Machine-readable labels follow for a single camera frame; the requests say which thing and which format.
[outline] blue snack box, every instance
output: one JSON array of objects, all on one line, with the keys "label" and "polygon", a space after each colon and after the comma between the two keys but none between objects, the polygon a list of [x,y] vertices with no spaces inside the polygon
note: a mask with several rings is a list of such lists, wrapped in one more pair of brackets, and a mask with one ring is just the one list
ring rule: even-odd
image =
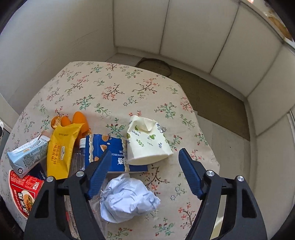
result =
[{"label": "blue snack box", "polygon": [[101,134],[90,134],[86,137],[85,168],[90,162],[99,161],[100,156],[106,149],[112,153],[112,164],[108,173],[141,173],[148,171],[147,165],[134,166],[126,163],[127,142],[125,139]]}]

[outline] baseboard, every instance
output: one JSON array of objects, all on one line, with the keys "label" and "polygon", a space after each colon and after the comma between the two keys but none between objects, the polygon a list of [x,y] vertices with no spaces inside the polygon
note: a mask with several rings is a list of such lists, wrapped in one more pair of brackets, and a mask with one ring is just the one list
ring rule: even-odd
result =
[{"label": "baseboard", "polygon": [[157,58],[162,61],[165,61],[171,66],[183,69],[185,71],[191,72],[195,75],[200,76],[201,78],[207,80],[208,82],[222,88],[223,90],[227,91],[231,95],[235,96],[236,98],[240,99],[241,101],[245,101],[246,97],[243,96],[238,90],[234,89],[233,87],[229,86],[227,83],[222,82],[218,78],[215,78],[214,76],[210,75],[209,73],[203,72],[202,70],[199,70],[195,67],[192,67],[190,65],[187,65],[185,63],[176,61],[171,58],[164,57],[162,55],[158,54],[153,54],[153,53],[148,53],[132,48],[126,48],[126,47],[118,47],[118,53],[124,53],[124,54],[129,54],[129,55],[134,55],[138,57],[145,57],[145,58]]}]

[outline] floor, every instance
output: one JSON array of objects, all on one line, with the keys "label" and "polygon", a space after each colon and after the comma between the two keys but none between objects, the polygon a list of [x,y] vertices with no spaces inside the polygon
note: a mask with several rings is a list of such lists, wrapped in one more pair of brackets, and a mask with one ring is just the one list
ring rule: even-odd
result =
[{"label": "floor", "polygon": [[[117,53],[107,61],[135,66],[140,60],[141,57]],[[220,164],[219,175],[228,178],[243,175],[246,180],[249,180],[250,142],[213,121],[199,116],[196,111],[195,113],[199,126]]]},{"label": "floor", "polygon": [[163,62],[143,58],[137,67],[169,76],[181,85],[198,115],[250,140],[244,102],[206,79]]}]

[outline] crumpled paper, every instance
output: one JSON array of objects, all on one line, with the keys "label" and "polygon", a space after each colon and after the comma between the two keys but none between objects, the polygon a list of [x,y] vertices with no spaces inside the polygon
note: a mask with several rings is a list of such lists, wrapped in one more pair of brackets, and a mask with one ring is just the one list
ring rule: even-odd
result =
[{"label": "crumpled paper", "polygon": [[160,199],[142,181],[124,173],[113,178],[101,192],[100,212],[104,220],[121,223],[152,212],[159,204]]},{"label": "crumpled paper", "polygon": [[155,120],[132,116],[127,139],[127,163],[130,165],[148,165],[173,155]]}]

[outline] floral tablecloth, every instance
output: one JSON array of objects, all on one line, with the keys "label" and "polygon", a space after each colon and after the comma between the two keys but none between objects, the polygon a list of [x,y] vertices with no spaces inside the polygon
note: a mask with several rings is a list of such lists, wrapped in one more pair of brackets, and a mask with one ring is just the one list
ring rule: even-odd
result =
[{"label": "floral tablecloth", "polygon": [[147,173],[132,174],[161,199],[155,212],[120,224],[108,224],[107,239],[183,239],[192,226],[200,201],[187,184],[178,163],[185,147],[206,169],[219,164],[199,128],[195,113],[179,84],[162,75],[106,62],[71,62],[50,80],[28,104],[16,122],[0,161],[0,194],[24,230],[26,219],[15,207],[8,187],[11,169],[7,151],[52,131],[51,119],[82,111],[93,133],[122,138],[130,116],[155,119],[174,152],[149,165]]}]

